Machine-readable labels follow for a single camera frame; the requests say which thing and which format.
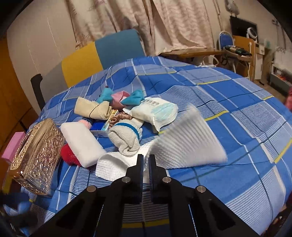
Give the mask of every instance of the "barcode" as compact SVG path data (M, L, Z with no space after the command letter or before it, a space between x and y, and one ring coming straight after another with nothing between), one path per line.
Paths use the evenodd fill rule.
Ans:
M159 105L158 102L153 101L153 100L150 100L150 99L146 99L146 100L144 100L143 103L148 103L148 104L153 104L153 105Z

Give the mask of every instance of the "bed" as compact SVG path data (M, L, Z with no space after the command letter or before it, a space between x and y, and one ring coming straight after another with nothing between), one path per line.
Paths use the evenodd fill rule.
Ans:
M206 186L258 234L269 226L292 190L292 114L278 99L223 68L142 57L111 66L54 96L32 126L45 118L52 118L58 126L80 120L74 114L77 98L95 100L105 86L114 92L141 89L145 96L176 103L176 121L188 104L196 106L226 150L228 162L170 169L169 175L185 186ZM144 123L140 144L156 135L150 124ZM107 152L117 151L108 138L98 141ZM51 197L29 193L34 200L32 210L42 224L87 186L110 183L95 176L95 166L83 168L61 162L58 185ZM143 184L142 204L125 207L121 234L143 231L170 236L167 206L150 202L148 184Z

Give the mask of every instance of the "silver bolt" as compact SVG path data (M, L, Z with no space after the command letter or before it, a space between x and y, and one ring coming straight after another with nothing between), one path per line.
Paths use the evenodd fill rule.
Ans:
M93 193L96 190L96 187L95 186L88 186L86 190L90 193Z
M123 181L124 183L128 183L128 182L131 181L131 178L128 177L128 176L125 176L125 177L122 177L122 181Z
M171 178L170 177L164 177L162 179L162 181L165 182L165 183L169 183L171 181Z
M200 193L204 193L206 191L206 188L204 186L198 186L197 187L197 190L200 192Z

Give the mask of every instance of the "black monitor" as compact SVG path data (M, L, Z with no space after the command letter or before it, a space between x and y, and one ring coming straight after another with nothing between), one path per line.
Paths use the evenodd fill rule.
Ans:
M230 16L230 25L232 35L239 35L246 37L246 31L249 27L252 27L258 35L257 24L247 20L240 19L238 17Z

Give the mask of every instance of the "curtain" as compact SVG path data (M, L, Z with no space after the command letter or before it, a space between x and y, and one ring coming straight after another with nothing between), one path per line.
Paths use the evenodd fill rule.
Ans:
M66 0L77 48L136 29L146 55L213 47L203 0Z

